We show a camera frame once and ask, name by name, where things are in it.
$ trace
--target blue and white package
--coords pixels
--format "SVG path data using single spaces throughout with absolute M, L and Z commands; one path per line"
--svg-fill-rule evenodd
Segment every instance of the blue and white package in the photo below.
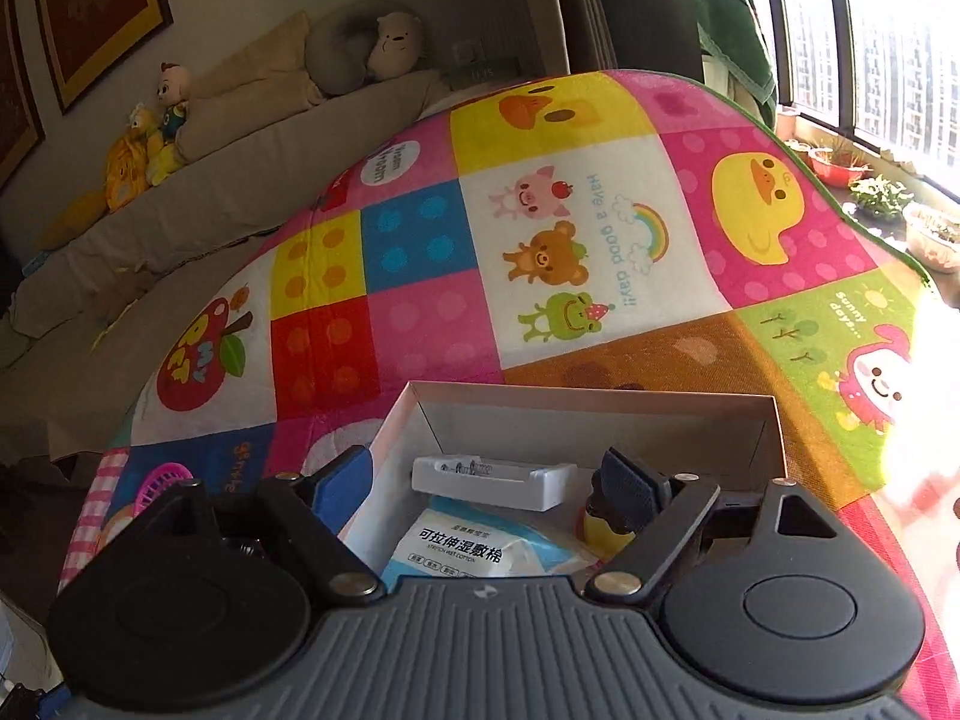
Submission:
M 557 538 L 491 512 L 434 496 L 397 544 L 383 571 L 393 590 L 401 576 L 541 577 L 572 574 L 596 562 L 573 538 Z

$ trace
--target play mat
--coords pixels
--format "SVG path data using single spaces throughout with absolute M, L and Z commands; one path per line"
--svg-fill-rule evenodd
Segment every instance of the play mat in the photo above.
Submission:
M 224 491 L 312 471 L 409 380 L 762 392 L 790 474 L 925 605 L 906 700 L 956 717 L 958 330 L 723 98 L 640 71 L 527 84 L 397 135 L 213 296 L 104 455 L 62 579 L 160 466 Z

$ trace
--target picture frame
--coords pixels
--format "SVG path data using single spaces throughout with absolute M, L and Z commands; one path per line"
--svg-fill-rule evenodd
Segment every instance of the picture frame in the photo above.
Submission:
M 167 0 L 37 0 L 37 15 L 64 113 L 131 52 L 173 23 Z
M 0 190 L 37 146 L 43 125 L 23 61 L 14 0 L 0 0 Z

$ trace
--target silver screw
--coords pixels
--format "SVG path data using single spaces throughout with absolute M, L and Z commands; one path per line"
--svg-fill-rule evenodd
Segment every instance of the silver screw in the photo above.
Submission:
M 337 595 L 344 595 L 349 598 L 362 598 L 365 595 L 370 595 L 376 588 L 376 577 L 372 577 L 370 574 L 337 574 L 330 580 L 331 590 Z
M 607 571 L 593 577 L 593 586 L 607 595 L 632 595 L 643 586 L 640 577 L 626 571 Z

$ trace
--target open box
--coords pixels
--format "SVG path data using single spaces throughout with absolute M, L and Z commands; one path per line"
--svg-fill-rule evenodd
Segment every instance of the open box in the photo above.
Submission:
M 663 474 L 696 473 L 724 490 L 760 493 L 785 475 L 769 395 L 411 382 L 373 439 L 373 488 L 340 537 L 383 571 L 429 500 L 411 487 L 414 460 L 438 454 L 575 464 L 577 494 L 542 515 L 573 533 L 610 446 Z

